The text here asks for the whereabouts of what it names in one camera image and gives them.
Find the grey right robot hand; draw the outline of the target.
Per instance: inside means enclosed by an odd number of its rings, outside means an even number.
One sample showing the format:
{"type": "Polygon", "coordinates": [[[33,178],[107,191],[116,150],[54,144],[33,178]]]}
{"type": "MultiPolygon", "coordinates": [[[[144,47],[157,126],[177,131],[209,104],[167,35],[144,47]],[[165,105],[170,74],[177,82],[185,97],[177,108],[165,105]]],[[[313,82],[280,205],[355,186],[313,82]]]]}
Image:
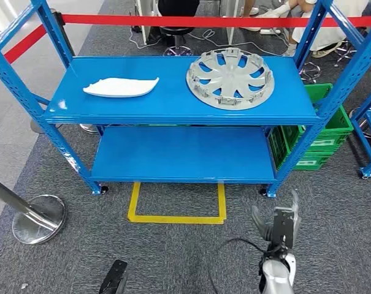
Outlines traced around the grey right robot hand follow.
{"type": "Polygon", "coordinates": [[[274,245],[292,249],[300,227],[301,217],[298,214],[298,194],[292,190],[291,207],[276,206],[273,210],[273,224],[268,225],[259,214],[256,206],[251,207],[251,219],[262,239],[274,245]]]}

